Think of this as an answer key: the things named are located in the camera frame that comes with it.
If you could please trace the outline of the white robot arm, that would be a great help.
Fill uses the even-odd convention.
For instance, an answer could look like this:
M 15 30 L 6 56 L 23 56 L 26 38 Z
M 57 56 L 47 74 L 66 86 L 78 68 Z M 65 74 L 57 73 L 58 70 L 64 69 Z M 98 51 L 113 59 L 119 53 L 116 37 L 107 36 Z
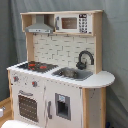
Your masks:
M 36 125 L 31 125 L 25 122 L 17 121 L 17 120 L 7 120 L 1 128 L 39 128 Z

